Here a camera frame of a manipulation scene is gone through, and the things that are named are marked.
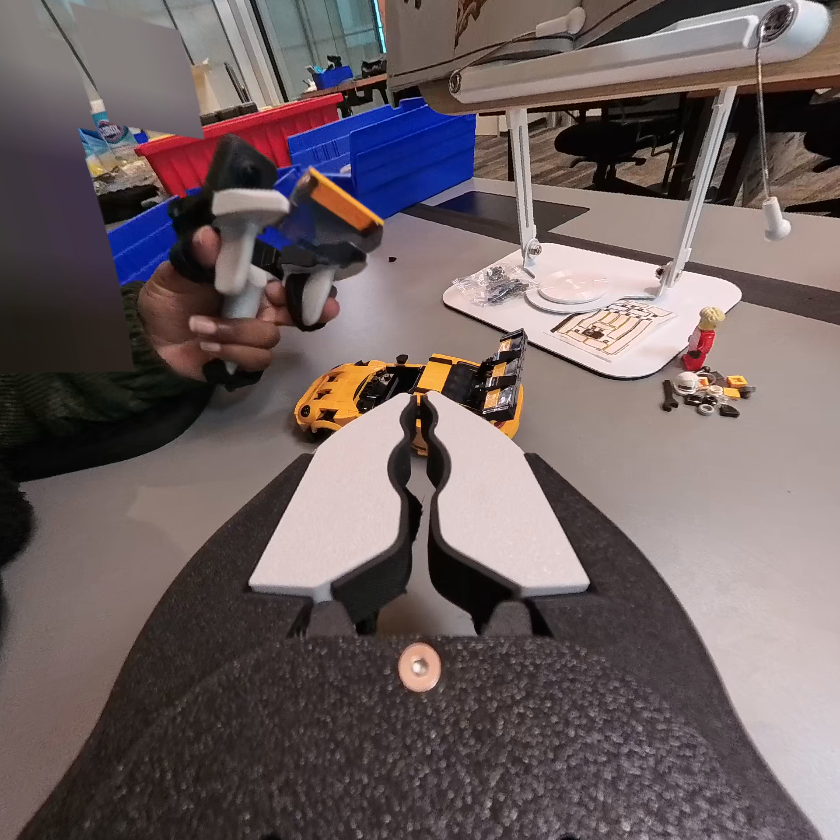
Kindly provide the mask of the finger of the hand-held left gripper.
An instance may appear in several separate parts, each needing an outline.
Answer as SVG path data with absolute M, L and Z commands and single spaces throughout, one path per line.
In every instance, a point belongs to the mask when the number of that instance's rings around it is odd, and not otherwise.
M 280 250 L 280 265 L 288 275 L 331 270 L 338 279 L 344 279 L 360 273 L 366 262 L 365 252 L 346 242 L 321 246 L 301 242 Z
M 218 220 L 245 219 L 258 228 L 275 227 L 285 219 L 291 205 L 273 188 L 237 187 L 219 190 L 213 195 L 211 210 Z

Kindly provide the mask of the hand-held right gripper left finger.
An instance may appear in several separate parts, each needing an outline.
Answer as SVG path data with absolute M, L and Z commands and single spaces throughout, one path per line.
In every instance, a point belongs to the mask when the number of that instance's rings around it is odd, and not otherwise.
M 252 592 L 337 602 L 352 624 L 375 625 L 412 572 L 416 420 L 417 399 L 398 395 L 320 444 L 250 575 Z

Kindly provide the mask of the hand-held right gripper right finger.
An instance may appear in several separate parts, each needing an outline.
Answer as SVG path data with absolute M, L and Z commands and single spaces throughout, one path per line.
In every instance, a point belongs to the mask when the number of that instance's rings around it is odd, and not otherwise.
M 481 634 L 502 603 L 586 592 L 590 577 L 520 447 L 440 393 L 422 397 L 420 419 L 437 593 Z

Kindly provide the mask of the dark transparent lego windshield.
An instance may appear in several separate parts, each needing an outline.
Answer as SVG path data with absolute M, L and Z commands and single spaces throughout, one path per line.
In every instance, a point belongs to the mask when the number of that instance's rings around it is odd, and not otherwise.
M 280 223 L 280 233 L 292 244 L 308 242 L 317 246 L 346 242 L 369 255 L 382 243 L 384 227 L 368 235 L 345 227 L 311 202 L 308 184 L 299 184 L 289 196 L 290 213 Z

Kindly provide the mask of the yellow lego car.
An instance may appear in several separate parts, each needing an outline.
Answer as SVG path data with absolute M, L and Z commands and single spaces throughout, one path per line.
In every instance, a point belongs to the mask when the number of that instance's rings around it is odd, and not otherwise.
M 426 392 L 442 392 L 455 402 L 483 407 L 475 394 L 480 364 L 435 354 L 424 363 L 400 355 L 395 362 L 359 360 L 340 364 L 319 377 L 295 408 L 299 428 L 315 441 L 339 431 L 354 419 L 394 396 L 409 394 L 417 400 Z

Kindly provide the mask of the yellow black lego spoiler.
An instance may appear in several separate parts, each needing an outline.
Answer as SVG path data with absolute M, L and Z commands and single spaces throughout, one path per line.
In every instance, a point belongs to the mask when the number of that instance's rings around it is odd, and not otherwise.
M 497 352 L 482 365 L 479 411 L 488 421 L 512 421 L 519 409 L 528 335 L 518 329 L 502 336 Z

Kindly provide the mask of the person's left forearm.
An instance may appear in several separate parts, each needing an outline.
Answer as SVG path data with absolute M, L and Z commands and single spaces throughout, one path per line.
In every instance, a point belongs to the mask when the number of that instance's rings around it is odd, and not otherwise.
M 130 371 L 1 374 L 2 450 L 71 438 L 194 394 L 213 393 L 207 382 L 175 374 L 151 347 L 138 306 L 146 282 L 121 287 Z

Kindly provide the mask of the plastic bag of lego parts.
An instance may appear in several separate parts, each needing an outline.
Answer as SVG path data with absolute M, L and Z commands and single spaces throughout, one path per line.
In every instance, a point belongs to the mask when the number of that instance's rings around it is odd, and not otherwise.
M 524 298 L 528 291 L 539 288 L 539 283 L 533 273 L 520 264 L 500 262 L 456 278 L 452 286 L 469 304 L 484 308 Z

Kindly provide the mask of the lego sticker sheet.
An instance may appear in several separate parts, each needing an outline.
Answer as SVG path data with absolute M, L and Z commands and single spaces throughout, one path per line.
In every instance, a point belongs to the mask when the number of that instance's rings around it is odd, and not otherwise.
M 593 311 L 565 316 L 544 334 L 611 362 L 641 346 L 677 313 L 655 301 L 620 300 Z

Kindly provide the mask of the lego instruction booklet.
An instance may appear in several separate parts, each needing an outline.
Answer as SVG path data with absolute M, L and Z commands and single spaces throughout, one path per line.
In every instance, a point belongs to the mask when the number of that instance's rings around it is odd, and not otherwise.
M 595 14 L 575 1 L 392 1 L 386 5 L 388 85 L 396 92 L 540 36 L 575 37 Z

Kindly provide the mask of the red storage bin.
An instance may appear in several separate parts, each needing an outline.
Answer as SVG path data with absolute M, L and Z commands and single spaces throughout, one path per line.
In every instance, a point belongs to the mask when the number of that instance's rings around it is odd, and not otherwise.
M 202 139 L 171 134 L 140 144 L 135 153 L 149 163 L 169 194 L 185 196 L 204 183 L 217 143 L 225 135 L 245 140 L 277 168 L 287 167 L 291 162 L 289 138 L 338 121 L 342 99 L 341 94 L 333 93 L 286 103 L 207 125 Z

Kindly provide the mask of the black ribbed object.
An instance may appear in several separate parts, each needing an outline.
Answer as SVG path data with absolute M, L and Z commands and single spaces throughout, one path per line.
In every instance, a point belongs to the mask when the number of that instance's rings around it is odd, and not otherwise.
M 102 220 L 106 226 L 125 222 L 144 211 L 144 203 L 159 197 L 153 183 L 127 186 L 97 195 Z

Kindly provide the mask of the disinfectant wipes tub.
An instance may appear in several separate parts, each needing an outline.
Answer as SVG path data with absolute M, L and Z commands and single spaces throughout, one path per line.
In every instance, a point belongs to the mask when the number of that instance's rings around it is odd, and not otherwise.
M 143 164 L 136 150 L 149 139 L 146 132 L 112 122 L 101 99 L 91 102 L 91 119 L 92 129 L 79 130 L 91 177 L 102 178 Z

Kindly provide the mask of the white book stand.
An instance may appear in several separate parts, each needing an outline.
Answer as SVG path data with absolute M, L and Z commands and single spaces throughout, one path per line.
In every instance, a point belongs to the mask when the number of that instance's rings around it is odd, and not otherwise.
M 680 355 L 706 309 L 729 312 L 740 289 L 686 269 L 737 88 L 763 64 L 778 70 L 830 56 L 838 33 L 821 2 L 387 2 L 392 92 L 419 86 L 449 114 L 504 109 L 520 248 L 482 275 L 510 274 L 527 289 L 490 303 L 459 280 L 453 311 L 617 380 L 662 370 Z M 539 241 L 532 207 L 527 108 L 665 92 L 709 82 L 711 108 L 674 254 L 654 262 Z

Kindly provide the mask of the black office chair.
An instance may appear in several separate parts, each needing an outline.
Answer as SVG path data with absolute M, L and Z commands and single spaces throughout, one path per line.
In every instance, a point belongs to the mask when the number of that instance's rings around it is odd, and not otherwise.
M 655 152 L 659 145 L 656 134 L 642 133 L 641 124 L 619 122 L 579 123 L 559 132 L 553 142 L 557 152 L 573 157 L 570 167 L 582 162 L 595 164 L 590 189 L 628 195 L 653 193 L 619 178 L 616 167 L 623 163 L 643 165 L 645 159 L 637 153 L 642 150 Z

